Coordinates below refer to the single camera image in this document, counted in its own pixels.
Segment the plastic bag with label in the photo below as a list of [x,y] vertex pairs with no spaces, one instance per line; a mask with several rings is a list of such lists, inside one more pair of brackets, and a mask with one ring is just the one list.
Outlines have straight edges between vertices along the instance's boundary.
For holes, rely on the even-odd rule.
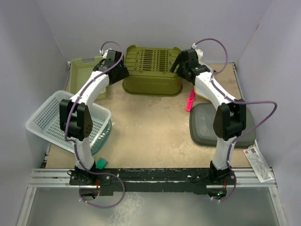
[[246,158],[248,159],[253,171],[255,172],[258,180],[261,183],[265,183],[275,179],[271,169],[269,168],[258,147],[249,147],[243,152]]

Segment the pink plastic clip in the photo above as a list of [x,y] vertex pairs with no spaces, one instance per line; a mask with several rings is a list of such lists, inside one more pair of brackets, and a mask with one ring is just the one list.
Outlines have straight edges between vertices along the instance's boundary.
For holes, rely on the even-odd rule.
[[192,89],[190,92],[190,96],[187,99],[186,111],[190,112],[193,108],[193,102],[195,101],[195,90]]

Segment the olive green plastic tub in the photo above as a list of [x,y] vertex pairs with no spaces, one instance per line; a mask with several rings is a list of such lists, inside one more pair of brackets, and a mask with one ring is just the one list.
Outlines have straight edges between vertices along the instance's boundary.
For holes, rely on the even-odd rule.
[[181,50],[129,46],[125,66],[130,74],[123,80],[125,92],[134,95],[174,97],[182,91],[182,78],[170,69]]

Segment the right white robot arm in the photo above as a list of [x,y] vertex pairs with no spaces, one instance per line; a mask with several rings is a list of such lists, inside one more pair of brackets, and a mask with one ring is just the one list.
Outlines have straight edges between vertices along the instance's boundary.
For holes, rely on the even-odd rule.
[[212,183],[220,184],[232,176],[230,160],[237,139],[246,128],[246,106],[242,99],[236,100],[216,81],[214,70],[201,61],[202,54],[197,48],[181,51],[170,72],[202,91],[216,110],[213,129],[217,144],[208,177]]

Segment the white perforated plastic basket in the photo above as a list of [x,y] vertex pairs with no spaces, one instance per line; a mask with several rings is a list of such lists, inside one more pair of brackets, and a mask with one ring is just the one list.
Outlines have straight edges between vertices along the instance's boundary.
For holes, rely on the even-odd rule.
[[[38,108],[26,124],[28,131],[70,153],[74,153],[73,143],[65,140],[64,132],[60,129],[59,104],[61,100],[72,96],[73,94],[63,90],[55,92]],[[91,148],[111,119],[111,112],[100,105],[93,104],[90,115],[93,121],[92,132],[89,135]]]

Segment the light green plastic basket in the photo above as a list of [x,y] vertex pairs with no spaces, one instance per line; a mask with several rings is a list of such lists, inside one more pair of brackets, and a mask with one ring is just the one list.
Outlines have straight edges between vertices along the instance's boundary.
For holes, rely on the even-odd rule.
[[69,92],[76,94],[89,80],[93,68],[102,60],[101,56],[80,58],[71,61]]

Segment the large grey plastic tub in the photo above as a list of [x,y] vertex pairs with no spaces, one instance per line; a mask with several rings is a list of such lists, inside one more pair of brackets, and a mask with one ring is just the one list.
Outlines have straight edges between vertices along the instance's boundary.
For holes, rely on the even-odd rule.
[[[200,146],[216,147],[217,136],[213,130],[215,107],[211,103],[201,103],[194,106],[190,112],[190,136],[192,141]],[[251,111],[246,109],[246,129],[242,135],[255,126]],[[255,130],[240,138],[235,148],[246,149],[252,146],[256,139]]]

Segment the teal transparent basket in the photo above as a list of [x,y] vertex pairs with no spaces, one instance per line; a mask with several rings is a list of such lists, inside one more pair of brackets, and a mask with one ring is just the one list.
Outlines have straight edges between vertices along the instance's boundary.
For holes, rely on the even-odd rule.
[[108,140],[110,133],[111,133],[111,128],[112,128],[112,122],[111,120],[108,121],[108,124],[104,128],[103,132],[100,134],[96,142],[92,145],[91,147],[91,154],[95,155],[97,154],[101,148],[104,146],[106,141]]

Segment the white board yellow frame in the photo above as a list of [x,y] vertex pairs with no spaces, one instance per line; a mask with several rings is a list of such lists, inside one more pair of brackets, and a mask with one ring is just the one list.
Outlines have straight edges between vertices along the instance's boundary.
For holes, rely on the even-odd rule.
[[216,97],[216,88],[212,84],[212,73],[214,72],[212,67],[203,61],[198,62],[196,66],[196,77],[194,82],[194,91],[196,95],[206,99],[213,100]]

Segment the teal green sponge block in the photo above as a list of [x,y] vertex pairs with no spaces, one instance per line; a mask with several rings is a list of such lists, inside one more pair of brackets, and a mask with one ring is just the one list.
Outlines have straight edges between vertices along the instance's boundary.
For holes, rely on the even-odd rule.
[[96,168],[99,170],[104,169],[108,164],[108,161],[105,160],[104,158],[99,158],[98,161],[96,162]]

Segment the aluminium frame rail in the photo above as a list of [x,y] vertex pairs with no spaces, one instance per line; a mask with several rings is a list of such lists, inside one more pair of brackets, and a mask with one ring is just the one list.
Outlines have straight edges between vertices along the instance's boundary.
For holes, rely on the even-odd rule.
[[79,188],[66,169],[33,169],[18,226],[78,226]]

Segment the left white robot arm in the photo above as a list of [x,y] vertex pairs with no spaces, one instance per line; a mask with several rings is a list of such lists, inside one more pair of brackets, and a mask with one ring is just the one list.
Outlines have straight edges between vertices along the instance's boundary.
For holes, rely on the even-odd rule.
[[65,140],[73,143],[76,168],[83,170],[80,179],[87,185],[93,184],[97,178],[97,173],[91,170],[95,167],[95,160],[89,144],[93,128],[90,109],[101,91],[128,76],[123,52],[108,49],[83,87],[59,104],[60,129],[64,131]]

